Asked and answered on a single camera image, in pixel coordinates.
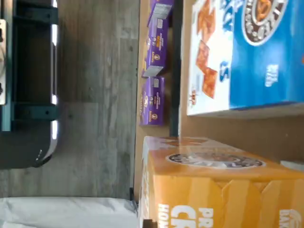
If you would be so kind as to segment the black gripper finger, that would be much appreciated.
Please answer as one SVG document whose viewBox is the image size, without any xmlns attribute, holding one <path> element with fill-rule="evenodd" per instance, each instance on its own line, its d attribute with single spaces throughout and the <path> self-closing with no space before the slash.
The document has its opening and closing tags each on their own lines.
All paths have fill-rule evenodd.
<svg viewBox="0 0 304 228">
<path fill-rule="evenodd" d="M 153 221 L 152 219 L 144 219 L 142 223 L 142 228 L 157 228 L 157 222 Z"/>
</svg>

